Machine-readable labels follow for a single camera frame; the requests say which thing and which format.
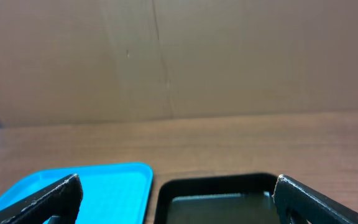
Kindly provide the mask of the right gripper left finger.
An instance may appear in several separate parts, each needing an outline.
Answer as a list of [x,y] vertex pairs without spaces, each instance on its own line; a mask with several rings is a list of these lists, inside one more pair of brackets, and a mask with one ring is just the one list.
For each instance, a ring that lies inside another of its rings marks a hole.
[[79,175],[70,174],[0,210],[0,224],[74,224],[82,199]]

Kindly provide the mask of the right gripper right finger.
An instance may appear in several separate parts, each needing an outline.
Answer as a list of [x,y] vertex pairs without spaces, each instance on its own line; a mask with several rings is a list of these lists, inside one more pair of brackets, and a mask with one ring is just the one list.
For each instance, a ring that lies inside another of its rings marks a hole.
[[279,175],[273,201],[280,223],[358,224],[358,213],[305,184]]

